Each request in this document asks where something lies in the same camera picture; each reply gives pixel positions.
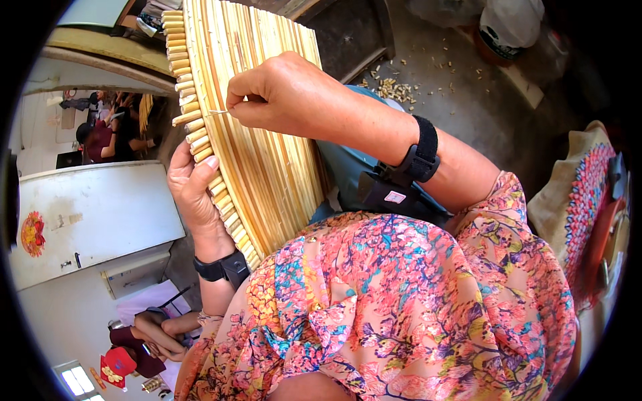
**woman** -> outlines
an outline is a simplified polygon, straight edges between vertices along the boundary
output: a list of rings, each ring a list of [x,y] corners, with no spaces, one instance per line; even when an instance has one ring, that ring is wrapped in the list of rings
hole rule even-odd
[[[263,101],[245,101],[262,97]],[[294,53],[229,83],[250,127],[350,146],[397,166],[415,118],[354,93]],[[234,293],[201,279],[204,325],[177,381],[180,400],[544,399],[566,370],[575,313],[555,255],[526,225],[517,177],[437,130],[421,187],[456,216],[446,230],[398,215],[346,213],[269,256]],[[234,243],[182,143],[170,189],[205,263]]]

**fingernail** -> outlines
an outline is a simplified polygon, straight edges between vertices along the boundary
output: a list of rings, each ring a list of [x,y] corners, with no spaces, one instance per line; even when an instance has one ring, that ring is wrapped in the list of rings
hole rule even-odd
[[[216,169],[216,164],[218,163],[218,157],[210,156],[205,159],[205,163],[213,169]]]

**floral blouse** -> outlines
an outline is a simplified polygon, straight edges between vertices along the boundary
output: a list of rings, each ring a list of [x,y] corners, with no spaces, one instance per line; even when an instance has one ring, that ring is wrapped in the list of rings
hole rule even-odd
[[[569,288],[515,175],[455,236],[395,214],[306,228],[239,288],[181,367],[179,400],[260,400],[322,372],[355,400],[542,400],[575,344]]]

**window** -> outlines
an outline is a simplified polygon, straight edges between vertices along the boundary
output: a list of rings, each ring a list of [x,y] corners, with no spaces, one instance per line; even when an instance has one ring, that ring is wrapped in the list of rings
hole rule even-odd
[[[105,401],[78,361],[55,366],[53,370],[75,401]]]

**blue pants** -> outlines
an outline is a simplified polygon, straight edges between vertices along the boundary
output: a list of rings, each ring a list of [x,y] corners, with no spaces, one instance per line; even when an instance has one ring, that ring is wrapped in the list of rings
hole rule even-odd
[[[346,86],[354,92],[370,96],[387,105],[383,99],[366,88],[354,85]],[[317,145],[321,151],[321,155],[323,156],[329,174],[332,176],[335,184],[339,188],[339,204],[343,211],[355,212],[358,210],[368,210],[368,207],[357,199],[359,175],[362,171],[372,171],[372,168],[377,165],[377,159],[366,155],[364,152],[348,148],[347,146],[333,144],[332,142],[317,141]],[[427,203],[430,206],[430,209],[434,210],[435,218],[431,223],[442,225],[445,220],[447,220],[446,210],[430,195],[423,191],[417,183],[414,183],[413,185],[420,190],[422,195],[428,201]],[[312,217],[312,222],[327,218],[331,214],[332,208],[327,203],[325,205],[322,204]]]

